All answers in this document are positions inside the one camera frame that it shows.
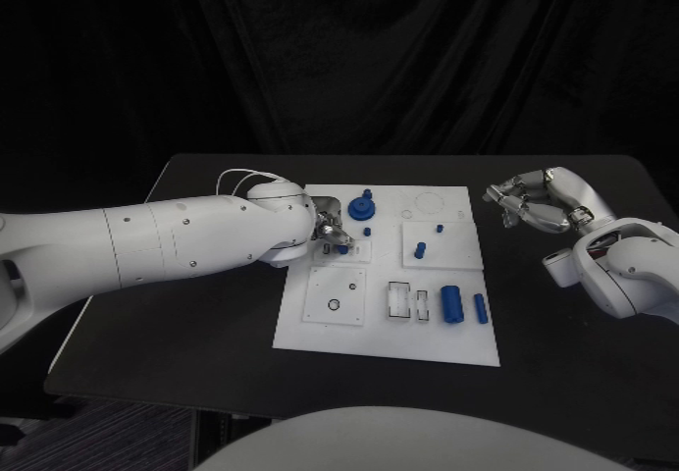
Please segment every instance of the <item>floor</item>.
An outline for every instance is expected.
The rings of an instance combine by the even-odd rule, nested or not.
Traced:
[[[70,419],[26,420],[27,435],[0,450],[1,471],[186,471],[190,411],[173,407],[62,398]]]

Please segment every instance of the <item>white platform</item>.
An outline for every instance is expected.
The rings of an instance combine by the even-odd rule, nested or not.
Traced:
[[[346,206],[348,201],[360,196],[364,188],[372,190],[376,214],[369,221],[359,222],[348,218]],[[370,257],[366,261],[364,252],[360,250],[354,256],[341,258],[330,254],[331,259],[324,259],[324,242],[312,242],[315,246],[310,253],[288,268],[272,347],[498,366],[490,314],[491,299],[485,292],[467,189],[459,186],[324,184],[310,184],[305,189],[312,196],[333,196],[338,199],[343,229],[351,237],[370,242]],[[412,256],[415,247],[403,247],[403,223],[415,222],[431,223],[431,234],[426,234],[426,225],[412,225],[413,238],[429,237],[428,240],[421,240],[426,243],[422,260]],[[436,224],[444,225],[442,234],[435,232]],[[363,236],[366,227],[372,230],[370,237]],[[412,266],[422,261],[421,268],[405,267],[405,263]],[[323,270],[323,278],[310,284],[312,267],[351,270]],[[348,288],[351,282],[347,282],[347,277],[351,276],[348,272],[356,271],[360,271],[364,277],[361,312],[354,307],[359,291]],[[413,314],[409,320],[389,320],[389,282],[410,284]],[[446,324],[442,321],[439,290],[448,285],[458,286],[462,293],[465,320],[459,324]],[[426,291],[429,320],[425,322],[418,321],[415,315],[418,290]],[[475,293],[481,293],[487,301],[487,324],[478,323]],[[328,308],[331,299],[338,301],[338,309],[334,311]],[[304,322],[307,315],[315,318],[315,322],[310,322],[310,318]],[[324,318],[341,318],[346,321],[324,323]]]

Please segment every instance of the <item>dark backdrop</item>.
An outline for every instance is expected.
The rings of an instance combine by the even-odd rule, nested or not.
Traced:
[[[138,203],[178,152],[631,154],[676,207],[676,25],[673,0],[1,2],[0,212]],[[41,329],[0,357],[37,388]]]

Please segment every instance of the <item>table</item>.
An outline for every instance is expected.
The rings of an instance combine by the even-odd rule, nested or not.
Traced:
[[[540,259],[575,235],[506,230],[498,207],[481,200],[490,183],[552,166],[585,177],[618,217],[679,229],[627,156],[181,154],[148,197],[210,194],[219,172],[243,167],[299,184],[467,186],[500,368],[272,349],[285,269],[255,263],[95,296],[46,390],[271,418],[354,405],[435,409],[592,450],[679,460],[679,326],[644,315],[615,320],[579,286],[557,288]]]

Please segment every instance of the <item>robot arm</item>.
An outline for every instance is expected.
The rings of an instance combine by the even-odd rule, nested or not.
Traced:
[[[0,215],[0,352],[41,319],[113,289],[262,260],[284,267],[324,237],[351,246],[340,203],[291,182],[118,208]]]
[[[583,179],[560,167],[491,185],[484,201],[503,207],[508,228],[520,219],[546,233],[575,230],[581,239],[572,250],[543,259],[562,288],[582,283],[598,307],[618,318],[647,313],[679,324],[679,235],[671,230],[640,219],[618,220]]]

